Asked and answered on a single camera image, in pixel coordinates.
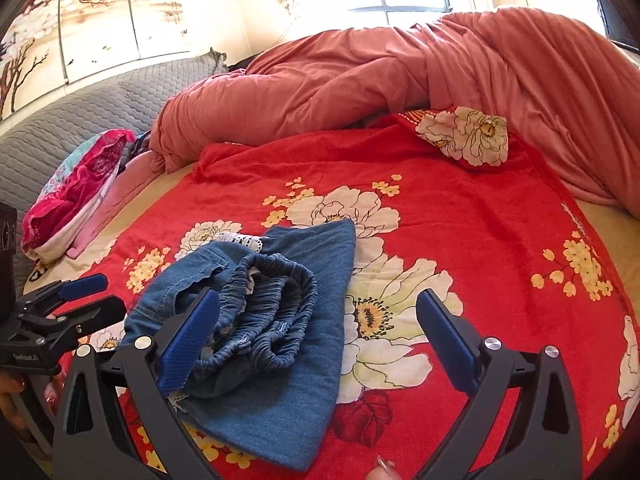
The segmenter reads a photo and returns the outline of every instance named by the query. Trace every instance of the pink comforter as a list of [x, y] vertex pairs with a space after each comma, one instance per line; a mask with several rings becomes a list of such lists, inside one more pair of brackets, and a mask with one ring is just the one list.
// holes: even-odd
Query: pink comforter
[[586, 25], [536, 9], [462, 12], [412, 30], [322, 32], [164, 106], [150, 140], [172, 172], [211, 142], [260, 145], [379, 112], [461, 105], [505, 116], [577, 198], [640, 218], [640, 72]]

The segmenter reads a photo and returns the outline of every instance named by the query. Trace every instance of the blue gripper pad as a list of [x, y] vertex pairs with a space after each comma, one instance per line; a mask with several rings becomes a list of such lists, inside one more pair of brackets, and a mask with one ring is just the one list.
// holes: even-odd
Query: blue gripper pad
[[107, 290], [108, 285], [109, 280], [104, 274], [94, 274], [65, 283], [60, 287], [58, 297], [64, 301], [75, 301]]
[[436, 351], [453, 387], [468, 396], [475, 395], [479, 386], [476, 356], [454, 326], [451, 320], [453, 314], [430, 288], [418, 295], [415, 311], [418, 323]]
[[208, 290], [159, 357], [158, 389], [168, 397], [187, 381], [220, 317], [220, 298]]

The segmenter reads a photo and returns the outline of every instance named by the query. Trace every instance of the black camera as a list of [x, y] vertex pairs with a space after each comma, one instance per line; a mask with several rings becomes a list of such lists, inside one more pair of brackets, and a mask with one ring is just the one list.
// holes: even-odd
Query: black camera
[[11, 312], [15, 303], [14, 254], [16, 243], [15, 208], [0, 202], [0, 322]]

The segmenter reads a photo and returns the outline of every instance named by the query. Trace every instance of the dark monitor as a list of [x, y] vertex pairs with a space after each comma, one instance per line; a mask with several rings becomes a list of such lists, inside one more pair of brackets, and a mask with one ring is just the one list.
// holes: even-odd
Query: dark monitor
[[625, 22], [618, 14], [611, 0], [597, 0], [600, 16], [607, 31], [607, 38], [613, 43], [632, 52], [639, 53], [638, 44], [631, 36], [631, 32], [626, 28]]

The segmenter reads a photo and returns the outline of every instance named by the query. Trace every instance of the floral bedsheet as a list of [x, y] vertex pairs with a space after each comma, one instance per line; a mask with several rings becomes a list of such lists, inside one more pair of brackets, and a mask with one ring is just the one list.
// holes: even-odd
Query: floral bedsheet
[[[366, 130], [213, 144], [87, 273], [107, 275], [107, 294], [133, 308], [155, 276], [219, 232], [342, 218], [358, 240], [340, 391], [320, 453], [295, 472], [188, 427], [223, 478], [358, 479], [377, 455], [412, 478], [465, 402], [417, 323], [425, 288], [511, 348], [557, 346], [577, 399], [585, 476], [601, 462], [640, 399], [634, 315], [597, 234], [504, 118], [416, 110]], [[90, 341], [110, 349], [121, 337], [122, 323]], [[121, 401], [141, 457], [162, 470], [127, 394]], [[508, 395], [506, 406], [514, 402]], [[508, 420], [501, 412], [477, 465], [491, 460]]]

